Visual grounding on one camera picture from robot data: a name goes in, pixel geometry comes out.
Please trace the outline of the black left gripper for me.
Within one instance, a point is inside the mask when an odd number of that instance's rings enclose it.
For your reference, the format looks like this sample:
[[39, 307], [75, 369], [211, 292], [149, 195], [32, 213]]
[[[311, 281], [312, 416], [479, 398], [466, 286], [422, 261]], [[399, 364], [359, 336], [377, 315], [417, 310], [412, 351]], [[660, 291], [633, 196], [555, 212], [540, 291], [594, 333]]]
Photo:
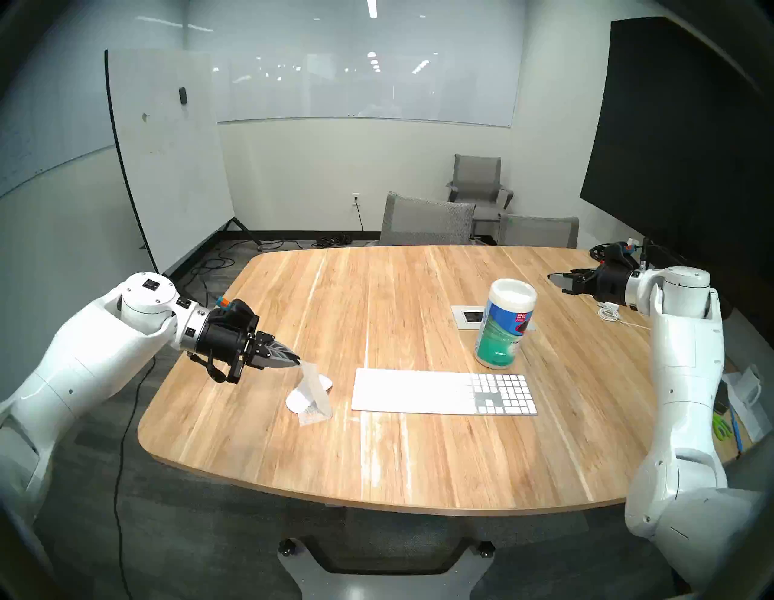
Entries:
[[222, 300], [207, 314], [195, 344], [195, 362], [216, 383], [237, 384], [253, 342], [252, 367], [285, 369], [301, 359], [274, 336], [257, 330], [259, 316], [243, 300]]

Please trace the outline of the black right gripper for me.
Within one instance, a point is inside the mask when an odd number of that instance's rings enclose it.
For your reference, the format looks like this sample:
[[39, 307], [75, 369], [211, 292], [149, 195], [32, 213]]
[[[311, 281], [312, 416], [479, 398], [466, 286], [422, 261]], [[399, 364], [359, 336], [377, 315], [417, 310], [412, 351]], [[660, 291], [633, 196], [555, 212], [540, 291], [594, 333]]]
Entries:
[[561, 286], [565, 294], [593, 296], [597, 302], [627, 304], [626, 288], [633, 274], [633, 267], [617, 260], [604, 260], [595, 271], [555, 272], [547, 279]]

